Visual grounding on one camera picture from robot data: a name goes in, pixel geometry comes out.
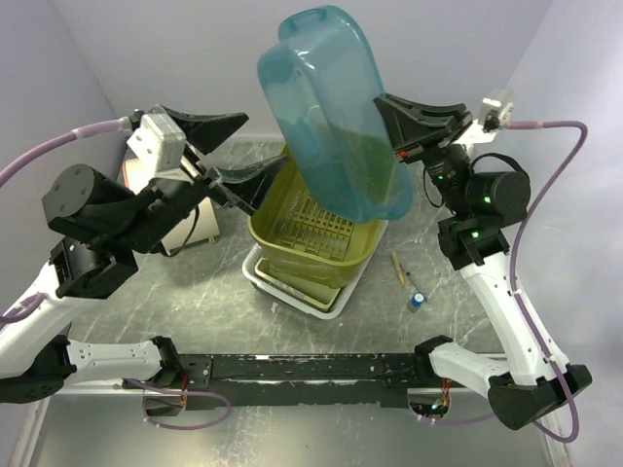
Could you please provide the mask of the translucent blue plastic container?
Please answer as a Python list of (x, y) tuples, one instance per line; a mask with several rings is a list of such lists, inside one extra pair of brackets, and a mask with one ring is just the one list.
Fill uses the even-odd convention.
[(403, 217), (411, 178), (374, 103), (385, 89), (362, 29), (325, 5), (286, 18), (277, 38), (258, 79), (311, 196), (356, 223)]

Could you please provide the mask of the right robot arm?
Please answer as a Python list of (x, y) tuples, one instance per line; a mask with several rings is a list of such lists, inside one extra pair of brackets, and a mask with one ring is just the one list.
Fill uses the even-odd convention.
[(541, 195), (515, 159), (502, 157), (505, 170), (480, 171), (468, 154), (470, 146), (517, 128), (511, 92), (485, 97), (477, 116), (462, 104), (431, 106), (392, 94), (379, 95), (375, 105), (396, 157), (421, 162), (449, 210), (438, 225), (440, 249), (474, 291), (505, 353), (497, 362), (439, 336), (416, 347), (415, 380), (427, 387), (458, 383), (480, 394), (492, 417), (512, 430), (572, 407), (591, 374), (571, 364), (547, 332), (519, 282), (519, 244), (503, 233), (510, 226), (524, 230)]

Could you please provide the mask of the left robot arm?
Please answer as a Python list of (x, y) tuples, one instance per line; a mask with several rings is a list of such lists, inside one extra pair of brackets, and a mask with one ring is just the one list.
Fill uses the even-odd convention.
[(123, 379), (170, 388), (183, 372), (171, 339), (131, 344), (72, 341), (65, 329), (105, 301), (138, 270), (139, 254), (163, 251), (163, 239), (207, 199), (254, 214), (287, 158), (241, 169), (208, 166), (202, 158), (247, 121), (244, 113), (192, 115), (164, 106), (79, 127), (11, 163), (8, 181), (38, 157), (67, 143), (122, 131), (149, 169), (138, 192), (86, 164), (65, 169), (43, 196), (48, 227), (60, 235), (38, 276), (1, 316), (1, 399), (28, 404), (81, 382)]

